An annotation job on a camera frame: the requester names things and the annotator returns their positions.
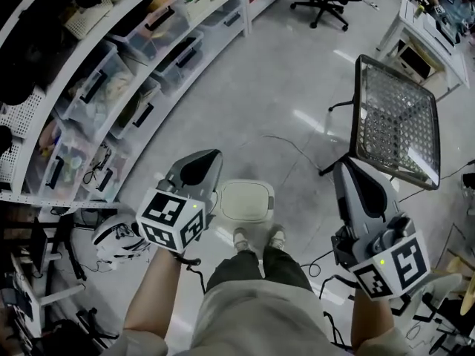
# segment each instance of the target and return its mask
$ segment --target table leg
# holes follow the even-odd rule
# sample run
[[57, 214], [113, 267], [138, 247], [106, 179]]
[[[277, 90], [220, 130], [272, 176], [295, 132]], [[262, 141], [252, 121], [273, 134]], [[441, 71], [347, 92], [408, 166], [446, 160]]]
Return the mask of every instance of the table leg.
[[453, 88], [448, 88], [446, 93], [443, 93], [440, 97], [436, 99], [436, 103], [444, 99], [449, 93], [453, 93], [457, 88], [460, 87], [462, 83], [457, 83]]
[[379, 42], [379, 45], [376, 46], [377, 50], [381, 50], [386, 45], [386, 42], [389, 40], [389, 38], [392, 36], [393, 32], [397, 29], [398, 26], [399, 26], [399, 12], [396, 14], [396, 17], [394, 18], [391, 25], [388, 27], [386, 33], [383, 35], [383, 38], [381, 39], [381, 42]]

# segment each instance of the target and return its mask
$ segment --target shirt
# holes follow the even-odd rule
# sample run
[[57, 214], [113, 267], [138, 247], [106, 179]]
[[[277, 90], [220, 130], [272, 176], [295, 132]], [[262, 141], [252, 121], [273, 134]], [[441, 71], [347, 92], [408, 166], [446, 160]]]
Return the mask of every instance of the shirt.
[[[320, 300], [303, 288], [266, 280], [229, 281], [210, 290], [198, 313], [191, 347], [179, 356], [347, 355], [326, 337]], [[125, 330], [103, 356], [166, 356], [164, 339]], [[357, 356], [411, 355], [392, 329], [364, 342]]]

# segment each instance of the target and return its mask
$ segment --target wire grid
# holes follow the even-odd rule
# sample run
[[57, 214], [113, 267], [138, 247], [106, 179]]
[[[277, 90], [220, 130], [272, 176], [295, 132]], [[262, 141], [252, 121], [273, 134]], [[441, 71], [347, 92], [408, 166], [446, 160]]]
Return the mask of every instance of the wire grid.
[[416, 154], [438, 172], [438, 124], [432, 94], [369, 65], [363, 78], [359, 153], [388, 168], [413, 172], [426, 180], [428, 175], [419, 166], [420, 160], [418, 165], [413, 159]]
[[45, 93], [35, 87], [28, 99], [20, 105], [4, 105], [1, 108], [0, 125], [6, 125], [12, 131], [12, 135], [26, 139], [36, 109], [44, 97]]

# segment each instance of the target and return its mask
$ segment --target box handle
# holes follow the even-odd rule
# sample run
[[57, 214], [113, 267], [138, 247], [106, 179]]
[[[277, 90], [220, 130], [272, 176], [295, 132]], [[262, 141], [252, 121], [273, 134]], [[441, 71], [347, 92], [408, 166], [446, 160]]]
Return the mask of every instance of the box handle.
[[104, 71], [99, 72], [100, 77], [96, 80], [94, 83], [94, 86], [89, 90], [88, 94], [86, 96], [81, 96], [80, 99], [85, 103], [88, 104], [91, 99], [96, 95], [96, 92], [101, 88], [101, 86], [104, 84], [104, 82], [107, 80], [107, 74]]
[[240, 18], [240, 13], [239, 12], [236, 12], [236, 14], [231, 17], [228, 21], [224, 22], [224, 24], [227, 26], [227, 27], [230, 27], [231, 25], [233, 25], [237, 19]]
[[191, 49], [191, 51], [186, 54], [185, 58], [183, 58], [180, 62], [177, 63], [177, 66], [179, 68], [183, 68], [187, 63], [188, 61], [193, 58], [193, 56], [196, 54], [196, 50], [195, 49]]
[[154, 106], [151, 105], [150, 103], [147, 103], [147, 108], [145, 111], [143, 111], [142, 115], [140, 115], [139, 119], [136, 122], [133, 122], [132, 124], [135, 125], [137, 128], [140, 128], [142, 123], [145, 121], [145, 119], [148, 117], [148, 115], [154, 110]]
[[59, 174], [61, 173], [61, 170], [63, 166], [65, 165], [65, 161], [60, 156], [56, 156], [56, 161], [58, 161], [58, 163], [56, 164], [56, 167], [54, 168], [51, 181], [46, 184], [46, 186], [51, 188], [51, 190], [54, 190], [54, 188], [56, 187], [56, 182], [58, 182]]
[[153, 32], [156, 30], [161, 24], [163, 24], [170, 16], [175, 13], [170, 7], [167, 8], [167, 11], [164, 12], [153, 24], [145, 24], [146, 30], [150, 30]]
[[107, 186], [107, 184], [109, 183], [109, 180], [112, 177], [112, 174], [114, 174], [114, 172], [110, 168], [107, 168], [107, 171], [105, 172], [105, 177], [102, 180], [100, 186], [97, 188], [98, 191], [100, 192], [104, 191], [105, 186]]

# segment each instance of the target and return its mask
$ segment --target storage drawer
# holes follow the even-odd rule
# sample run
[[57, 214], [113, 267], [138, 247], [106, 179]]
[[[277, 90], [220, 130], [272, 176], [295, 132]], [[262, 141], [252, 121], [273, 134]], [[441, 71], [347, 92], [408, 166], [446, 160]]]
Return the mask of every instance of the storage drawer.
[[203, 37], [203, 32], [194, 30], [188, 38], [170, 52], [157, 69], [152, 71], [151, 75], [160, 82], [165, 95], [172, 95], [184, 82], [185, 71], [194, 68], [201, 60], [200, 48]]
[[93, 152], [92, 144], [73, 123], [53, 115], [28, 167], [31, 192], [47, 199], [73, 200]]
[[96, 197], [112, 202], [131, 166], [129, 152], [108, 136], [89, 165], [82, 187], [91, 193], [90, 199]]
[[28, 99], [20, 105], [1, 106], [0, 125], [6, 125], [12, 135], [26, 139], [36, 110], [44, 98], [45, 93], [35, 87]]
[[134, 75], [117, 54], [117, 46], [107, 41], [100, 42], [85, 62], [56, 109], [62, 119], [81, 123], [84, 132], [93, 138]]
[[138, 128], [155, 109], [157, 103], [164, 100], [160, 83], [153, 78], [147, 78], [129, 103], [122, 110], [117, 121], [111, 128], [111, 134], [116, 139], [122, 139], [131, 126]]
[[137, 24], [137, 12], [127, 15], [112, 28], [108, 37], [121, 42], [136, 59], [148, 62], [184, 33], [189, 24], [183, 0], [158, 0], [160, 6]]
[[212, 32], [221, 25], [230, 27], [242, 16], [240, 0], [229, 0], [214, 11], [200, 25], [200, 29]]

